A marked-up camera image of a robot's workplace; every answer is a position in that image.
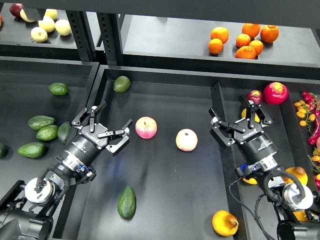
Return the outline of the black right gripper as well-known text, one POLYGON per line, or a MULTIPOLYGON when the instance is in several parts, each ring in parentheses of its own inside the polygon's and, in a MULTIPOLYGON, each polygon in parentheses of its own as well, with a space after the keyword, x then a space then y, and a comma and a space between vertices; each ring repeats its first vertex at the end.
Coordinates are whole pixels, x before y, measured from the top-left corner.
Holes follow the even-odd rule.
POLYGON ((248 100, 242 93, 239 97, 241 105, 246 109, 244 127, 236 123, 223 121, 218 112, 212 107, 208 110, 211 115, 210 134, 218 144, 226 149, 237 142, 248 163, 257 163, 278 151, 269 135, 262 130, 270 126, 273 121, 264 106, 248 100))

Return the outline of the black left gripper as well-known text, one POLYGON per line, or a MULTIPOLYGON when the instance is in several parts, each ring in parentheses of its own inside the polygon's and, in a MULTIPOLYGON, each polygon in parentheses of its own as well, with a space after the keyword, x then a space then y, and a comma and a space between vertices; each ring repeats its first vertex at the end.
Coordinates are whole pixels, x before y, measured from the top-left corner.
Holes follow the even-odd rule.
POLYGON ((115 157, 129 142, 130 126, 133 123, 129 119, 119 130, 108 130, 100 123, 96 123, 99 115, 107 106, 105 101, 91 108, 84 107, 71 121, 71 125, 80 130, 79 133, 65 146, 62 157, 75 156, 84 165, 90 165, 102 150, 108 150, 115 157), (88 125, 83 121, 89 117, 88 125))

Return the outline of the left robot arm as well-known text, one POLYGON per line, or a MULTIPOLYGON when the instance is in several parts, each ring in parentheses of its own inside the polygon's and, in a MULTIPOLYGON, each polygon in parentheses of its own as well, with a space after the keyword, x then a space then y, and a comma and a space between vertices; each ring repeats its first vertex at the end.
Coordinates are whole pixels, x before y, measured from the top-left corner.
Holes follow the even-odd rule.
POLYGON ((72 186, 96 177, 92 166, 103 150, 116 156, 130 141, 132 119, 119 130, 109 130, 96 121, 106 102, 85 107, 71 122, 78 130, 66 145, 58 163, 43 169, 28 183, 17 181, 0 200, 2 240, 47 240, 53 229, 53 215, 72 186))

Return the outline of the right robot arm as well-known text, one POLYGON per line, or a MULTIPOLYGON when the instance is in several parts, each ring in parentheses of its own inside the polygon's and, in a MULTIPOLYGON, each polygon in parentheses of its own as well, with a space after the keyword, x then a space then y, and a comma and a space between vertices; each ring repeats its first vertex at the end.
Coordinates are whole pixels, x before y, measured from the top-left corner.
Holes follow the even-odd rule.
POLYGON ((236 144, 246 162, 235 169, 236 179, 255 179, 278 220, 279 240, 320 238, 320 194, 311 191, 297 176, 285 171, 274 159, 278 149, 264 131, 272 119, 262 106, 241 94, 246 114, 234 123, 226 122, 210 108, 210 133, 223 148, 236 144))

